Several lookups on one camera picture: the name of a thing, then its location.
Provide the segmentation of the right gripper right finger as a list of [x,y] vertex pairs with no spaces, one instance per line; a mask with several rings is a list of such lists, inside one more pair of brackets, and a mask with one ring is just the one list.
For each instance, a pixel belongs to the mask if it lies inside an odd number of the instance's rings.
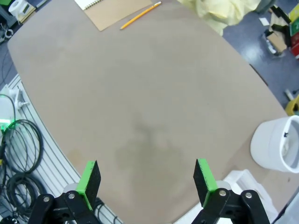
[[219,188],[206,159],[197,159],[193,179],[202,210],[194,224],[216,224],[227,218],[234,224],[266,224],[268,217],[258,193],[245,190],[236,194],[231,189]]

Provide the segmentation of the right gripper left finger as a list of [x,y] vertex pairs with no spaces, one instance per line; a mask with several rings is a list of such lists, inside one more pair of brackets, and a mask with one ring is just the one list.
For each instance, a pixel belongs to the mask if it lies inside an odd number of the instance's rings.
[[97,161],[88,161],[84,172],[76,184],[59,197],[41,194],[35,202],[36,224],[65,224],[75,221],[78,224],[99,224],[93,212],[101,181]]

